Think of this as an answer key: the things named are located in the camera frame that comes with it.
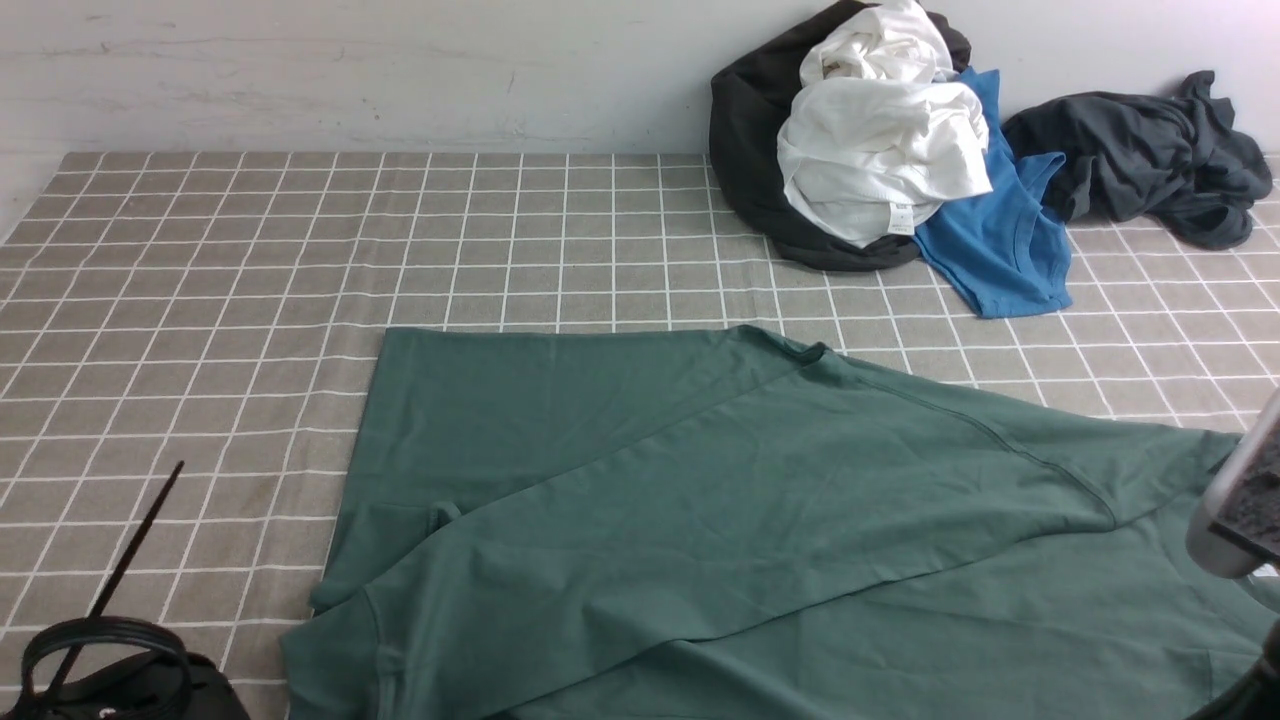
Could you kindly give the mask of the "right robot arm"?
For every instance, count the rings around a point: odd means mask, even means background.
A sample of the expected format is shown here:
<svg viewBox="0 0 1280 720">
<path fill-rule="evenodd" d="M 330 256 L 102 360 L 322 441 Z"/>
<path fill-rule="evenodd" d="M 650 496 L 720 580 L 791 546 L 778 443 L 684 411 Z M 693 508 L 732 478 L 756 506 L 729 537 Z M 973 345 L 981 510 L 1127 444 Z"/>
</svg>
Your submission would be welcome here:
<svg viewBox="0 0 1280 720">
<path fill-rule="evenodd" d="M 1190 559 L 1207 573 L 1239 580 L 1279 560 L 1279 392 L 1274 392 L 1202 495 L 1187 530 Z M 1251 670 L 1193 719 L 1276 719 L 1279 624 Z"/>
</svg>

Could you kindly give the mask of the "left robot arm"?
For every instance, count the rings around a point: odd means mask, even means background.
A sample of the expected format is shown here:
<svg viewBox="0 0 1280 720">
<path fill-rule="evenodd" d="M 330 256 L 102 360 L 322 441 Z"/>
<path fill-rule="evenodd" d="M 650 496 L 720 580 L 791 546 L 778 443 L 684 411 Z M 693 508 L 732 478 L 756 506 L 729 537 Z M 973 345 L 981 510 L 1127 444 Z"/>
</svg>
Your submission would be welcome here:
<svg viewBox="0 0 1280 720">
<path fill-rule="evenodd" d="M 159 652 L 136 653 L 64 684 L 46 719 L 248 719 L 218 666 L 189 653 L 189 675 Z"/>
</svg>

